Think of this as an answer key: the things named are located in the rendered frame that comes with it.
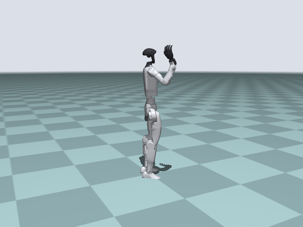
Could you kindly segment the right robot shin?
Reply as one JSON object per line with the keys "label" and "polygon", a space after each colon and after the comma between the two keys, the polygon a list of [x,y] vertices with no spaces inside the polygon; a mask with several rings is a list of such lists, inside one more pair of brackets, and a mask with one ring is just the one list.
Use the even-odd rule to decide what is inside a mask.
{"label": "right robot shin", "polygon": [[157,145],[156,148],[154,148],[153,142],[147,143],[147,150],[146,150],[147,174],[152,174],[152,168],[153,168],[153,163],[155,161],[156,150],[157,150]]}

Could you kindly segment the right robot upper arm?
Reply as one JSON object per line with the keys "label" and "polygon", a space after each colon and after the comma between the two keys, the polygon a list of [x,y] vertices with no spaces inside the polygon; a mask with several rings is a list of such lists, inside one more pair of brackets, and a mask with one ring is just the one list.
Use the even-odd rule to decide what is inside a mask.
{"label": "right robot upper arm", "polygon": [[165,86],[168,86],[170,84],[170,80],[168,81],[168,83],[163,83],[162,80],[163,80],[163,77],[162,75],[154,68],[149,68],[147,70],[148,74],[150,77],[154,77],[156,80],[158,80],[161,84],[165,85]]}

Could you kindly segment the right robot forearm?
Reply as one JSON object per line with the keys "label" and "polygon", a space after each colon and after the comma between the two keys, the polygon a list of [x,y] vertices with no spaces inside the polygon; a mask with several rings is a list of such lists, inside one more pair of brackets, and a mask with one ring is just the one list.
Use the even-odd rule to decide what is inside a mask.
{"label": "right robot forearm", "polygon": [[169,70],[168,73],[166,74],[166,76],[163,78],[162,82],[163,83],[168,83],[168,81],[173,78],[173,74],[176,70],[176,65],[174,64],[174,62],[170,62],[170,66],[169,66]]}

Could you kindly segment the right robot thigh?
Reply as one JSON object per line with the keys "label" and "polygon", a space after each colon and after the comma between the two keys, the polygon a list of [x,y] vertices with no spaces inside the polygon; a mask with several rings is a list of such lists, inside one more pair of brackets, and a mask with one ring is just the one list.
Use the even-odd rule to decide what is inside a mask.
{"label": "right robot thigh", "polygon": [[[154,108],[150,109],[148,112],[148,118],[149,121],[153,121],[151,124],[151,135],[152,135],[152,140],[147,141],[148,142],[153,142],[154,143],[154,148],[158,144],[158,141],[160,139],[160,134],[161,134],[161,119],[160,119],[160,114],[159,112],[155,111]],[[147,146],[146,143],[146,146]]]}

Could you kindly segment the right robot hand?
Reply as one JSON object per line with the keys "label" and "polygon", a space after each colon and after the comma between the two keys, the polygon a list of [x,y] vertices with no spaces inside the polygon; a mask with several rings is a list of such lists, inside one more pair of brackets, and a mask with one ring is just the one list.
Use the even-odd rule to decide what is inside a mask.
{"label": "right robot hand", "polygon": [[170,47],[170,45],[165,46],[164,48],[164,55],[167,57],[167,59],[169,59],[169,63],[170,62],[174,62],[174,64],[176,65],[176,60],[173,58],[173,53],[172,53],[172,45]]}

